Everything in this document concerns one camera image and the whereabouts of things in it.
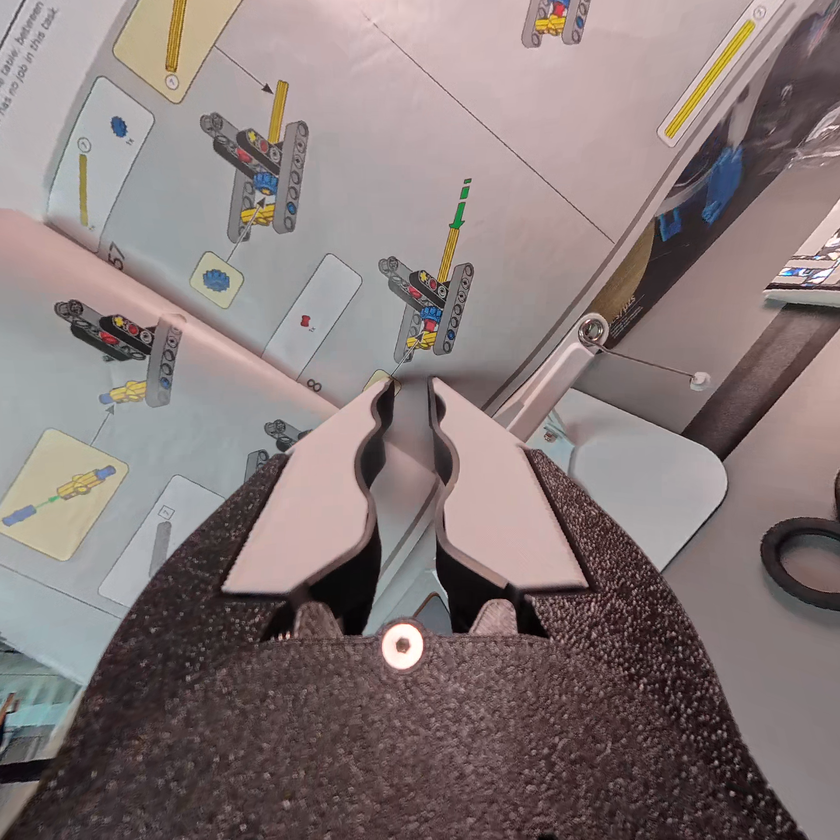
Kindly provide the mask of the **white book stand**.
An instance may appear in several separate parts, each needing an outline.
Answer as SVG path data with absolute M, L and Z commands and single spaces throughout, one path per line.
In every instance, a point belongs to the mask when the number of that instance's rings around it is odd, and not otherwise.
M 608 239 L 591 276 L 566 283 L 523 360 L 485 399 L 502 403 L 542 377 L 545 360 L 572 342 L 584 363 L 579 327 L 589 305 L 660 206 L 679 174 L 739 93 L 816 2 L 568 2 L 565 46 L 548 47 L 550 2 L 529 2 L 521 42 L 510 21 L 520 2 L 363 2 L 383 36 L 464 106 L 573 210 Z M 728 480 L 719 457 L 676 433 L 582 392 L 569 390 L 526 438 L 585 488 L 662 570 L 720 506 Z M 385 582 L 365 632 L 416 607 L 449 632 L 447 596 L 421 573 L 434 509 L 406 558 L 386 563 Z

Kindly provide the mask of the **black toy car set box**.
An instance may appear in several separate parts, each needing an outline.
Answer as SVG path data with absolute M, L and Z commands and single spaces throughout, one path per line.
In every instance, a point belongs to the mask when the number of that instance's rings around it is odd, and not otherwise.
M 588 309 L 618 343 L 838 112 L 838 2 L 816 2 L 742 89 Z

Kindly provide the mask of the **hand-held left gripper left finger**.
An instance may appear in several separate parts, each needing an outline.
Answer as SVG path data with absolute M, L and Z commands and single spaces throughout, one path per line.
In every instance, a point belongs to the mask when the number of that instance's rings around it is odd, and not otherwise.
M 393 380 L 376 383 L 287 452 L 225 594 L 322 602 L 346 634 L 362 634 L 382 562 L 371 488 L 395 394 Z

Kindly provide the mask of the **printed paper sheet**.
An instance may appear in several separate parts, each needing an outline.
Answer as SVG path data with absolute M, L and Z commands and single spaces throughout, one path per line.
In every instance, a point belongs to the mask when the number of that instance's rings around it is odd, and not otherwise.
M 839 229 L 817 229 L 763 290 L 766 301 L 839 307 Z

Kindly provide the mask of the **printed task sheet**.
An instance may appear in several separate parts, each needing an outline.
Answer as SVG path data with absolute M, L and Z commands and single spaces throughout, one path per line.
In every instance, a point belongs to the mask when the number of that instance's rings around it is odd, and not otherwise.
M 12 114 L 24 98 L 35 63 L 59 14 L 57 2 L 1 2 L 2 131 L 11 126 Z

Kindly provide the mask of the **toy building instruction booklet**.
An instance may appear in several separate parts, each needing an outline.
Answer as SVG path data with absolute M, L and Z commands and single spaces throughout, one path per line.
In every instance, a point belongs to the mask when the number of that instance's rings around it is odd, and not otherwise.
M 396 371 L 377 597 L 434 505 L 426 378 L 486 411 L 607 251 L 362 3 L 57 2 L 2 131 L 2 639 L 66 676 Z

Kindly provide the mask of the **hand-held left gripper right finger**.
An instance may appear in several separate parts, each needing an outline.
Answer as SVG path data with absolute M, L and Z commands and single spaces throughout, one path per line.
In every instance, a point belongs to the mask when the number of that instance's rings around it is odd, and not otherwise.
M 530 596 L 587 592 L 591 579 L 533 452 L 437 377 L 427 381 L 440 491 L 436 574 L 452 630 L 501 601 L 514 631 L 543 634 Z

